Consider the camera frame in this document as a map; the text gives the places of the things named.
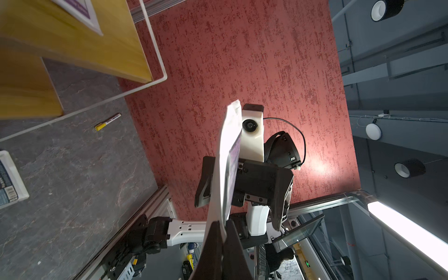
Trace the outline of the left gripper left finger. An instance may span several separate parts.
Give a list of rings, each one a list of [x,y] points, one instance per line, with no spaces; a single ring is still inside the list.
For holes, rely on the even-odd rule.
[[[221,280],[222,279],[223,238],[218,221],[211,224],[203,244],[203,250],[190,280]]]

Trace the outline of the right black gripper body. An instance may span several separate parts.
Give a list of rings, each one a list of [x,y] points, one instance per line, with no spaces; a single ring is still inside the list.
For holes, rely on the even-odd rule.
[[[242,207],[246,200],[270,206],[274,199],[277,168],[268,163],[239,159],[232,205]]]

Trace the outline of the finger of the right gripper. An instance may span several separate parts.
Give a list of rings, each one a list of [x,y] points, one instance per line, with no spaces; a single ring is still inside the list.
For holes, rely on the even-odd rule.
[[[215,157],[204,156],[201,170],[201,178],[198,183],[198,188],[195,194],[194,206],[201,208],[210,203],[211,198],[211,184],[214,172]]]
[[[287,219],[293,183],[294,174],[291,170],[276,170],[274,198],[271,203],[271,222],[276,231],[280,231],[282,223]]]

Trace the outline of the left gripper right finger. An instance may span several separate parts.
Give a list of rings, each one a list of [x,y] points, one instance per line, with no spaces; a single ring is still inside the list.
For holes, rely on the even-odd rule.
[[[253,280],[234,222],[228,220],[225,229],[226,240],[223,247],[222,279]]]

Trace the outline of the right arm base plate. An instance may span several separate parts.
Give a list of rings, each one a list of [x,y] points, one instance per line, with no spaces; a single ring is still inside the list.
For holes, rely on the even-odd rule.
[[[148,218],[143,214],[106,254],[102,262],[105,271],[101,280],[131,280],[133,278],[134,261],[141,254],[142,239],[147,225]]]

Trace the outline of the purple coffee bag bottom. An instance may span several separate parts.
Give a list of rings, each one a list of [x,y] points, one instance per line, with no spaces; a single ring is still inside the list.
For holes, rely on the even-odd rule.
[[[235,100],[227,106],[218,138],[218,148],[211,184],[211,199],[206,233],[213,222],[220,223],[223,242],[226,240],[226,221],[229,218],[235,188],[242,134],[242,106]]]

